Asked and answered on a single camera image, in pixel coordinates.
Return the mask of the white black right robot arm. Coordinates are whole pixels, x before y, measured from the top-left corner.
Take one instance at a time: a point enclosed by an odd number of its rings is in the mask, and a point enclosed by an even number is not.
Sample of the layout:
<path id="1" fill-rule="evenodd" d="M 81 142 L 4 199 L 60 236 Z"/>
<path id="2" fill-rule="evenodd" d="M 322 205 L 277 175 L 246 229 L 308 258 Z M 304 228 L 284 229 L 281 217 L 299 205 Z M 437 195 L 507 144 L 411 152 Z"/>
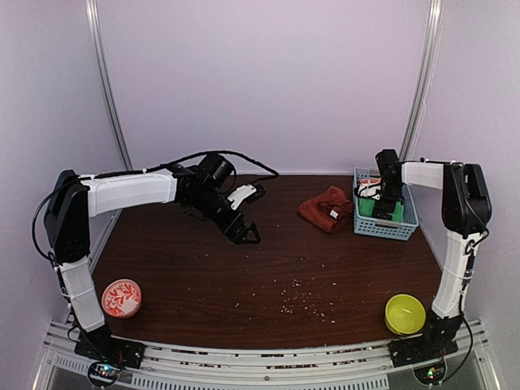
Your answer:
<path id="1" fill-rule="evenodd" d="M 489 236 L 492 204 L 482 167 L 477 163 L 403 162 L 393 149 L 375 155 L 381 175 L 381 199 L 395 201 L 404 185 L 442 192 L 441 218 L 447 251 L 440 286 L 422 331 L 417 352 L 434 358 L 462 325 L 466 290 L 472 280 L 479 245 Z"/>

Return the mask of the green microfibre towel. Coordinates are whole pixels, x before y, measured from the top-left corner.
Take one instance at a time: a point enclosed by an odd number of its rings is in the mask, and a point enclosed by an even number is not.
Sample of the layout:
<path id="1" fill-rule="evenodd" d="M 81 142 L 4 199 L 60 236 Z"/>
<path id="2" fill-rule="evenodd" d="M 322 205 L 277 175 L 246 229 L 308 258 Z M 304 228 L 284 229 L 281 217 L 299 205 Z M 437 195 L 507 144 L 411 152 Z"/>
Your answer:
<path id="1" fill-rule="evenodd" d="M 368 198 L 358 198 L 358 212 L 361 216 L 376 219 L 386 219 L 401 223 L 404 220 L 404 205 L 401 201 L 395 203 L 393 211 L 383 210 L 376 206 L 379 201 Z"/>

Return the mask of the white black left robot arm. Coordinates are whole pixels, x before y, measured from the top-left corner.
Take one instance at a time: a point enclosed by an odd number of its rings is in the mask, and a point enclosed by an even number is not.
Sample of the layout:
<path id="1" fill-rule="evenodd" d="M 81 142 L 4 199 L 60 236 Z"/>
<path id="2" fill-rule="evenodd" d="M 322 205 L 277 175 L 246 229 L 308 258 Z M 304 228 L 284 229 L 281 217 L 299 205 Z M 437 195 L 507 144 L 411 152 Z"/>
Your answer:
<path id="1" fill-rule="evenodd" d="M 146 205 L 179 204 L 210 220 L 235 245 L 261 241 L 256 224 L 246 221 L 241 207 L 265 194 L 260 179 L 222 189 L 236 175 L 226 150 L 204 151 L 199 162 L 185 166 L 188 157 L 155 167 L 102 174 L 62 171 L 54 188 L 34 211 L 31 222 L 35 250 L 55 269 L 61 293 L 87 335 L 86 349 L 100 361 L 117 352 L 106 315 L 93 282 L 117 218 L 123 210 Z"/>

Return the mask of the dark red towel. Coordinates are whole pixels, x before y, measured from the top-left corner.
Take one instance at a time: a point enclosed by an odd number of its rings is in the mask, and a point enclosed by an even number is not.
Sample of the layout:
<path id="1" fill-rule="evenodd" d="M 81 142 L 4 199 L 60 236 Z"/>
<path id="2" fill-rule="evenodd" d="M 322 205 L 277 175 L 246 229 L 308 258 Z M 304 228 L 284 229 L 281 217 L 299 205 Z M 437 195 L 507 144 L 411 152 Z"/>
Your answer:
<path id="1" fill-rule="evenodd" d="M 353 209 L 353 201 L 341 188 L 332 185 L 318 196 L 302 202 L 297 214 L 315 227 L 332 233 L 346 217 L 352 216 Z"/>

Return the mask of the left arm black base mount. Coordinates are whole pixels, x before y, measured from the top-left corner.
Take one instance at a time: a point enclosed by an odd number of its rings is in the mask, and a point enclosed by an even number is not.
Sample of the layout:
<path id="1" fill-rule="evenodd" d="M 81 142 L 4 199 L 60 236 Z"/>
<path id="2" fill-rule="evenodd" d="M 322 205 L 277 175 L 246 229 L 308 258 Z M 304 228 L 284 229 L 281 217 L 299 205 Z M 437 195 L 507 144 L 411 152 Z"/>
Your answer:
<path id="1" fill-rule="evenodd" d="M 145 345 L 113 337 L 110 328 L 100 327 L 91 332 L 81 329 L 74 352 L 116 366 L 139 369 L 145 354 Z"/>

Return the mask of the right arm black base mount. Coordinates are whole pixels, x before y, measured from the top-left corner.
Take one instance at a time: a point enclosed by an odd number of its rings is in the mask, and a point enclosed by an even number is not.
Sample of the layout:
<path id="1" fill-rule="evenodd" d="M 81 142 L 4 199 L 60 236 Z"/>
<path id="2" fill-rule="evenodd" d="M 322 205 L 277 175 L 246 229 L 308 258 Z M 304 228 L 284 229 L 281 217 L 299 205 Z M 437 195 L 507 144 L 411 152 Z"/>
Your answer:
<path id="1" fill-rule="evenodd" d="M 393 340 L 388 345 L 392 364 L 394 367 L 408 366 L 455 353 L 458 351 L 456 334 L 426 327 L 420 336 Z"/>

